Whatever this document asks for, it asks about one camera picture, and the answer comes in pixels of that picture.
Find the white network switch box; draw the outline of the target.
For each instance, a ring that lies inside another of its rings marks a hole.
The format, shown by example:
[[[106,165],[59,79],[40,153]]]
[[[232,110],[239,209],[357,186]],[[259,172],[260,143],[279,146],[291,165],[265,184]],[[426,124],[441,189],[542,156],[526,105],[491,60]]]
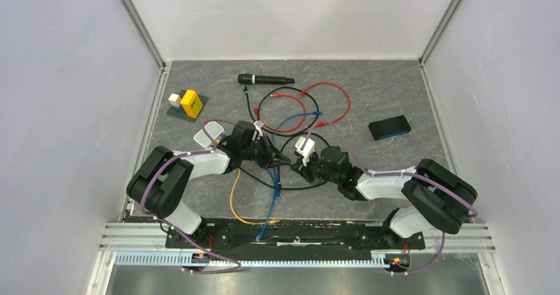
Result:
[[[206,123],[203,129],[199,130],[193,140],[202,148],[209,149],[213,143],[218,143],[225,136],[225,129],[217,122]]]

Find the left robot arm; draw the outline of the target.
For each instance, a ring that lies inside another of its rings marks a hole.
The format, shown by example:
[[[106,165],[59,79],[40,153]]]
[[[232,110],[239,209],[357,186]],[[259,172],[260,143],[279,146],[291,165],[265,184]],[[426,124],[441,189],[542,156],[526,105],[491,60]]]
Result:
[[[238,121],[229,135],[212,148],[174,152],[167,147],[154,148],[126,187],[130,199],[144,213],[173,225],[191,247],[202,246],[207,239],[204,218],[183,202],[188,182],[202,176],[226,174],[244,161],[270,169],[288,166],[290,159],[249,121]]]

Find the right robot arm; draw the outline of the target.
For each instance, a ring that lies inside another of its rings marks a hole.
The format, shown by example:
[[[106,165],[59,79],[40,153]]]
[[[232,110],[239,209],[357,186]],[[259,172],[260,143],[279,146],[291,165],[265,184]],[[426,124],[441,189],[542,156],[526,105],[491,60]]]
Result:
[[[429,229],[457,234],[465,220],[475,218],[477,191],[456,174],[431,159],[404,170],[362,170],[349,161],[348,152],[329,146],[317,153],[313,147],[297,146],[291,166],[307,182],[334,183],[352,201],[403,199],[410,203],[397,209],[381,230],[389,247],[401,246],[412,235]]]

